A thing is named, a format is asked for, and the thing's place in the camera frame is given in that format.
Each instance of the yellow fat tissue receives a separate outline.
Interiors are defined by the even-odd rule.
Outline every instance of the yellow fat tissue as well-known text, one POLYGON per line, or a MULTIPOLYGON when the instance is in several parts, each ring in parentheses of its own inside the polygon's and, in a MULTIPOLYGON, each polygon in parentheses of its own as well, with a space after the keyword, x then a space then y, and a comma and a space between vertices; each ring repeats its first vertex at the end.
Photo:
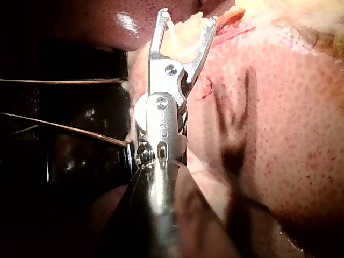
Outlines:
POLYGON ((236 0, 244 19, 264 13, 264 19, 292 26, 315 48, 344 60, 344 0, 236 0))

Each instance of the metal shaft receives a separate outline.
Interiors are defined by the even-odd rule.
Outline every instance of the metal shaft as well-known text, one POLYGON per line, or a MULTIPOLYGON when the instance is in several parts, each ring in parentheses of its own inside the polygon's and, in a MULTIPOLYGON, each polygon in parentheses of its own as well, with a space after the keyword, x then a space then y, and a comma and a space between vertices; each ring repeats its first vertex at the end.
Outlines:
POLYGON ((97 257, 238 257, 186 166, 152 161, 128 186, 97 257))

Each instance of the metal rod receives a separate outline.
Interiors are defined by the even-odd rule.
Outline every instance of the metal rod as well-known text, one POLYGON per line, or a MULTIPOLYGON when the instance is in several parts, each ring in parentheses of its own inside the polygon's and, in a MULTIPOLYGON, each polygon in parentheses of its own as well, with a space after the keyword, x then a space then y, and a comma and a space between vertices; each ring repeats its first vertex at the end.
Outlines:
POLYGON ((42 80, 12 80, 0 79, 0 82, 25 82, 39 84, 99 84, 99 83, 122 83, 122 79, 92 79, 92 80, 73 80, 73 81, 42 81, 42 80))
POLYGON ((22 130, 19 130, 17 132, 14 132, 14 133, 11 133, 10 135, 16 135, 16 134, 19 134, 19 133, 25 133, 27 131, 30 131, 32 129, 35 129, 36 127, 38 127, 38 125, 34 125, 34 126, 30 126, 28 128, 25 128, 25 129, 22 129, 22 130))
POLYGON ((105 136, 102 134, 86 131, 83 129, 70 127, 67 125, 60 125, 60 124, 51 123, 51 122, 47 122, 47 121, 43 121, 43 120, 39 120, 39 119, 35 119, 35 118, 23 117, 23 116, 18 116, 16 114, 10 114, 10 113, 4 113, 4 112, 0 112, 0 114, 2 114, 3 116, 15 117, 15 118, 25 119, 25 120, 29 120, 29 121, 34 121, 38 124, 53 126, 53 127, 65 130, 65 131, 69 131, 69 132, 73 132, 73 133, 80 134, 83 136, 91 137, 93 139, 105 141, 107 143, 110 143, 110 144, 113 144, 116 146, 120 146, 120 147, 126 147, 126 145, 128 144, 128 142, 125 142, 125 141, 121 141, 121 140, 118 140, 118 139, 115 139, 112 137, 108 137, 108 136, 105 136))

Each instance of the metal pivot screw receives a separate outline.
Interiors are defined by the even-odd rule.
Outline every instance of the metal pivot screw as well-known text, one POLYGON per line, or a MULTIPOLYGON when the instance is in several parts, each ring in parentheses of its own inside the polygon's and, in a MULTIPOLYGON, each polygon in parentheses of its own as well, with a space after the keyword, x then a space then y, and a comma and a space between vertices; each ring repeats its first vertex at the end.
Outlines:
POLYGON ((137 163, 142 165, 149 160, 154 159, 154 153, 150 144, 142 144, 137 150, 137 163))
POLYGON ((165 67, 165 73, 167 75, 173 76, 177 73, 177 69, 174 69, 174 66, 172 64, 165 67))
POLYGON ((162 98, 162 97, 159 97, 156 99, 156 104, 157 104, 156 107, 159 110, 166 109, 167 105, 168 105, 167 100, 165 98, 162 98))

